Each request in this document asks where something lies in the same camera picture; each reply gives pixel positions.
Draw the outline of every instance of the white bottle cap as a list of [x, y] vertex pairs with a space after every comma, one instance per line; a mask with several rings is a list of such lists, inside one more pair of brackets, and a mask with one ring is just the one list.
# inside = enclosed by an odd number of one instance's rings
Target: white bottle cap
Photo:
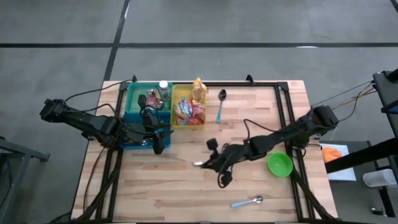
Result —
[[167, 88], [169, 86], [169, 84], [167, 83], [166, 80], [160, 81], [159, 86], [161, 88]]

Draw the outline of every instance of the gray floor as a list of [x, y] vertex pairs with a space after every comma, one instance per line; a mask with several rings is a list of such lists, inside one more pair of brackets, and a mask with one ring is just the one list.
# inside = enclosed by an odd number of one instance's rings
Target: gray floor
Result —
[[[112, 42], [123, 2], [0, 0], [0, 43]], [[121, 42], [397, 42], [397, 24], [389, 0], [132, 0]], [[41, 121], [39, 111], [46, 98], [101, 86], [110, 51], [0, 49], [0, 135], [51, 153], [46, 164], [32, 161], [14, 223], [48, 222], [71, 208], [87, 142], [67, 125]], [[370, 80], [374, 72], [397, 68], [397, 55], [398, 48], [119, 49], [111, 80], [132, 74], [140, 80], [242, 80], [251, 74], [257, 80], [304, 80], [310, 102], [316, 103]], [[328, 104], [337, 105], [358, 91]], [[70, 104], [91, 108], [98, 96], [92, 93]], [[354, 116], [339, 124], [333, 139], [375, 144], [391, 138], [380, 107], [377, 95], [360, 99]], [[342, 118], [351, 110], [352, 105], [346, 106], [336, 114]], [[345, 194], [366, 194], [333, 193], [340, 218], [363, 221], [368, 210], [340, 200]]]

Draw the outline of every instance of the orange object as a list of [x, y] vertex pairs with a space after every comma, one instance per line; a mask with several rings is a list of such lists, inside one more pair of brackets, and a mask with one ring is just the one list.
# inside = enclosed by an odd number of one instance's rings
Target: orange object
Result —
[[325, 162], [330, 162], [332, 160], [340, 158], [341, 156], [343, 156], [341, 155], [341, 152], [333, 149], [332, 147], [324, 147], [322, 149], [322, 157], [323, 161]]

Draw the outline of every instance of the teal bin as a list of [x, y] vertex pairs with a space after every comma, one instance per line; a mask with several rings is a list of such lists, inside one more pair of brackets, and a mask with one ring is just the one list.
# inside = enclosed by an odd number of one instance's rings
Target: teal bin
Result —
[[[147, 90], [156, 89], [156, 88], [158, 89], [158, 91], [160, 91], [158, 82], [153, 82], [153, 83], [135, 82], [135, 83], [129, 84], [129, 87], [127, 89], [126, 108], [124, 110], [124, 116], [123, 116], [123, 118], [128, 123], [142, 124], [142, 118], [141, 118], [141, 115], [139, 114], [141, 108], [137, 102], [138, 96], [140, 94], [147, 96]], [[169, 82], [170, 98], [162, 99], [162, 101], [164, 102], [163, 108], [158, 109], [160, 122], [162, 122], [162, 123], [170, 124], [170, 122], [171, 122], [172, 88], [173, 88], [173, 83]], [[159, 131], [171, 131], [171, 128], [160, 129]], [[166, 138], [164, 138], [163, 143], [166, 148], [170, 147], [171, 146], [171, 137], [167, 136]], [[151, 140], [147, 140], [143, 144], [126, 143], [126, 144], [120, 144], [120, 146], [123, 149], [152, 149], [153, 142]]]

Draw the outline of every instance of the plastic bin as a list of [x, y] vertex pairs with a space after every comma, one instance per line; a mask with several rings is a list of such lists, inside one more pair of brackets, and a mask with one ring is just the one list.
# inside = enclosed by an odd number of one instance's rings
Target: plastic bin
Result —
[[[147, 90], [159, 87], [159, 83], [154, 82], [154, 83], [130, 83], [129, 87], [127, 89], [127, 101], [126, 101], [126, 107], [124, 110], [124, 116], [123, 118], [128, 122], [128, 123], [137, 123], [137, 124], [142, 124], [143, 120], [141, 115], [139, 114], [141, 108], [138, 105], [138, 96], [140, 94], [144, 94], [147, 96]], [[172, 94], [172, 88], [173, 88], [173, 83], [169, 83], [169, 90], [170, 93]], [[163, 123], [170, 123], [171, 117], [170, 117], [170, 112], [171, 112], [171, 105], [169, 108], [162, 108], [158, 110], [160, 121]], [[170, 131], [171, 128], [164, 128], [160, 129], [159, 131]], [[168, 148], [171, 145], [171, 138], [170, 136], [167, 136], [166, 138], [163, 139], [163, 143], [165, 144], [165, 147]], [[137, 144], [137, 143], [125, 143], [125, 144], [120, 144], [120, 146], [124, 149], [152, 149], [153, 142], [151, 140], [147, 140], [144, 144]]]
[[174, 84], [173, 85], [173, 92], [172, 92], [172, 111], [171, 111], [171, 125], [173, 129], [196, 129], [196, 128], [203, 128], [206, 123], [206, 116], [205, 116], [205, 123], [203, 125], [179, 125], [177, 123], [177, 115], [174, 113], [174, 106], [181, 100], [181, 97], [185, 96], [187, 100], [191, 97], [191, 90], [192, 84]]

